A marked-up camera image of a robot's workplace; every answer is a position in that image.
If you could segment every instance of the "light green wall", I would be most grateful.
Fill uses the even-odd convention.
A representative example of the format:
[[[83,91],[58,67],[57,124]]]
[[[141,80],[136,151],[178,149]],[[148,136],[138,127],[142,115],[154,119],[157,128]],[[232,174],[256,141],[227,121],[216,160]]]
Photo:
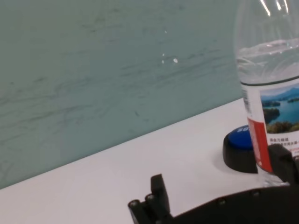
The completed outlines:
[[[0,187],[239,98],[236,3],[2,0]]]

